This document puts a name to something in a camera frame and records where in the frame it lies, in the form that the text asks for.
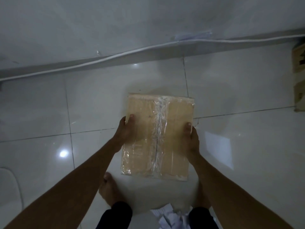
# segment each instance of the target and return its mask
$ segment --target black pant leg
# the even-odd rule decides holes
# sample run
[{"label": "black pant leg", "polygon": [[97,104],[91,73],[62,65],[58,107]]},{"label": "black pant leg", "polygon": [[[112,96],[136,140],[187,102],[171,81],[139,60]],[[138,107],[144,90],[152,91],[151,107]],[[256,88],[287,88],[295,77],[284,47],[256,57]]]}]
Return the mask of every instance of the black pant leg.
[{"label": "black pant leg", "polygon": [[218,229],[209,210],[204,207],[196,207],[189,213],[189,224],[191,229]]},{"label": "black pant leg", "polygon": [[125,202],[116,202],[102,215],[96,229],[127,229],[132,219],[132,209]]}]

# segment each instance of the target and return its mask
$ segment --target brown cardboard box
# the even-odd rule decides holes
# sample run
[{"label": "brown cardboard box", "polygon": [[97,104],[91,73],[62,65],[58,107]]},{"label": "brown cardboard box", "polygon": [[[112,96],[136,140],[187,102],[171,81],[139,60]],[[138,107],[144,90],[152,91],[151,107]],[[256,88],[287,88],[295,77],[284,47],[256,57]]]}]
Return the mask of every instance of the brown cardboard box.
[{"label": "brown cardboard box", "polygon": [[135,115],[136,133],[123,146],[122,173],[187,180],[189,162],[181,137],[193,110],[192,98],[129,94],[126,120]]},{"label": "brown cardboard box", "polygon": [[299,45],[292,50],[292,65],[295,75],[295,111],[305,111],[305,44]]}]

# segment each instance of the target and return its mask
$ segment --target wall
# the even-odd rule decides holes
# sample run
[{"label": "wall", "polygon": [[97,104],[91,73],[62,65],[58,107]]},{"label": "wall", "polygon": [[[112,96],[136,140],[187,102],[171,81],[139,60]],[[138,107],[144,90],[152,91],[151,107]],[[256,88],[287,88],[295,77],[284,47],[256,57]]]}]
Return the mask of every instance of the wall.
[{"label": "wall", "polygon": [[305,0],[0,0],[0,69],[305,27]]}]

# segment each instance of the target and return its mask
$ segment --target cable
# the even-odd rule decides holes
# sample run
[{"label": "cable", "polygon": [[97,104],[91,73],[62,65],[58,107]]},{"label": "cable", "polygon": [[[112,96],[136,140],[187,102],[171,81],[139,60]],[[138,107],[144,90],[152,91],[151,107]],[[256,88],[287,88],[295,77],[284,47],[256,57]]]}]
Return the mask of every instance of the cable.
[{"label": "cable", "polygon": [[16,178],[15,174],[13,173],[13,171],[11,171],[7,167],[0,167],[0,169],[4,169],[4,170],[9,171],[13,175],[13,177],[15,178],[15,181],[16,181],[16,184],[17,184],[17,188],[18,188],[18,192],[19,192],[19,196],[20,196],[20,201],[21,201],[21,210],[23,210],[24,209],[24,201],[23,201],[23,198],[22,198],[22,195],[21,195],[21,188],[20,188],[20,185],[19,185],[19,183],[17,181],[17,178]]},{"label": "cable", "polygon": [[52,70],[39,71],[39,72],[34,72],[34,73],[29,73],[29,74],[14,76],[14,77],[6,77],[6,78],[0,79],[0,81],[23,78],[23,77],[29,77],[29,76],[33,76],[33,75],[40,75],[40,74],[45,74],[45,73],[57,72],[57,71],[70,70],[70,69],[74,69],[74,68],[79,68],[79,67],[83,67],[83,66],[88,66],[88,65],[104,62],[104,61],[107,61],[107,60],[115,59],[115,58],[118,58],[118,57],[130,55],[130,54],[138,53],[138,52],[141,52],[141,51],[146,51],[146,50],[149,50],[149,49],[155,49],[155,48],[170,46],[170,45],[175,45],[175,44],[178,45],[178,44],[183,44],[183,43],[187,43],[187,42],[216,42],[216,43],[267,42],[267,41],[273,41],[273,40],[278,40],[278,39],[301,38],[301,37],[305,37],[305,34],[287,35],[287,36],[279,36],[279,37],[264,38],[264,39],[238,39],[238,40],[229,40],[229,39],[186,39],[186,40],[180,40],[180,41],[175,41],[175,42],[167,42],[167,43],[153,45],[153,46],[147,46],[147,47],[139,48],[139,49],[136,49],[136,50],[131,50],[131,51],[119,53],[119,54],[116,54],[116,55],[108,56],[106,58],[98,59],[96,61],[82,63],[82,64],[79,64],[79,65],[68,66],[68,67],[52,69]]}]

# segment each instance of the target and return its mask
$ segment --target person's left arm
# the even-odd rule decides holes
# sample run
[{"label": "person's left arm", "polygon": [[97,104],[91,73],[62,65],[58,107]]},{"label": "person's left arm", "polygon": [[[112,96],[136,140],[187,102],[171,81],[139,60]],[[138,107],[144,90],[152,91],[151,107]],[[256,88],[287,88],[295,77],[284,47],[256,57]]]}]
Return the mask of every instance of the person's left arm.
[{"label": "person's left arm", "polygon": [[114,154],[134,129],[135,118],[125,117],[113,136],[83,164],[25,208],[5,228],[75,229],[88,211]]}]

